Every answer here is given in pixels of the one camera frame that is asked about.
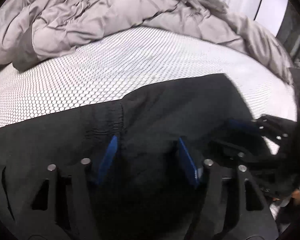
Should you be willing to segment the person's right hand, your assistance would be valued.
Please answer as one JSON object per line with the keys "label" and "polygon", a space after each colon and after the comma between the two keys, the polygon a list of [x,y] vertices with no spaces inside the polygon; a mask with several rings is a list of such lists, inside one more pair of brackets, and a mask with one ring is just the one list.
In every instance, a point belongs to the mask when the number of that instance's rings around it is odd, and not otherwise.
{"label": "person's right hand", "polygon": [[295,205],[300,204],[300,190],[294,190],[292,192],[291,198],[293,199],[293,202]]}

